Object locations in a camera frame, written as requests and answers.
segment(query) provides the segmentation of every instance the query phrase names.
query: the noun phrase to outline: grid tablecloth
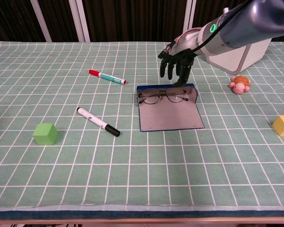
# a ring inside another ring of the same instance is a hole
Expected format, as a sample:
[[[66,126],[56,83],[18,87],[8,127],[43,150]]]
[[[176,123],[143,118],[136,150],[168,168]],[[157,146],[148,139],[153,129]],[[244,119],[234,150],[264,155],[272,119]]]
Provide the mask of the grid tablecloth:
[[[271,128],[284,114],[284,43],[241,73],[252,84],[240,96],[197,57],[188,82],[205,128],[140,132],[136,87],[178,79],[159,76],[166,44],[0,42],[0,211],[284,210],[284,137]],[[41,122],[56,144],[36,144]]]

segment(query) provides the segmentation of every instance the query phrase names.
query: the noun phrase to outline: eyeglasses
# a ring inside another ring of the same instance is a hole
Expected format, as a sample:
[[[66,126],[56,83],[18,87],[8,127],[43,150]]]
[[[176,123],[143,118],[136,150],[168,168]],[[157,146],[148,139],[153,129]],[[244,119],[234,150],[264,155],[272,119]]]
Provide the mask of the eyeglasses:
[[[179,103],[183,100],[188,101],[188,98],[185,98],[184,95],[186,91],[181,87],[173,87],[167,88],[166,90],[158,90],[155,88],[150,88],[143,90],[138,97],[141,98],[139,103],[146,103],[146,104],[156,104],[160,97],[166,96],[169,101],[173,103]]]

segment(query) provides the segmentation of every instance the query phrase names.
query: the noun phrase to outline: robotic arm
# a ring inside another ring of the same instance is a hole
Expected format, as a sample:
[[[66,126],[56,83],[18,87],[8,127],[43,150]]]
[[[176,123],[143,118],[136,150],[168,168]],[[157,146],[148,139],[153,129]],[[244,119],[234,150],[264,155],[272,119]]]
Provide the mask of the robotic arm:
[[[160,77],[168,65],[179,76],[175,87],[188,81],[194,58],[218,55],[265,39],[284,35],[284,0],[247,0],[202,28],[192,28],[168,44],[159,54]]]

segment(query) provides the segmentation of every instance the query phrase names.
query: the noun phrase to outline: green cube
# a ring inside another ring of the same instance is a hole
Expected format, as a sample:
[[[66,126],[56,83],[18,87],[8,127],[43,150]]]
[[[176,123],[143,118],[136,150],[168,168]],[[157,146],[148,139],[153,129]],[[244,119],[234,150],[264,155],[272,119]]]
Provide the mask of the green cube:
[[[52,123],[37,125],[33,137],[39,145],[53,145],[57,139],[58,131]]]

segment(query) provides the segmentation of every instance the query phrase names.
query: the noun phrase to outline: pink toy turtle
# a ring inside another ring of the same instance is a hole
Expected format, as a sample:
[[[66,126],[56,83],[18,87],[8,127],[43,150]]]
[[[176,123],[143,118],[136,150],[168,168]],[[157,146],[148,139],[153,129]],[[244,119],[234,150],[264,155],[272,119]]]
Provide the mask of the pink toy turtle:
[[[229,87],[232,88],[235,94],[240,95],[250,90],[250,84],[250,79],[247,79],[245,76],[236,76],[232,77],[232,82],[229,84]]]

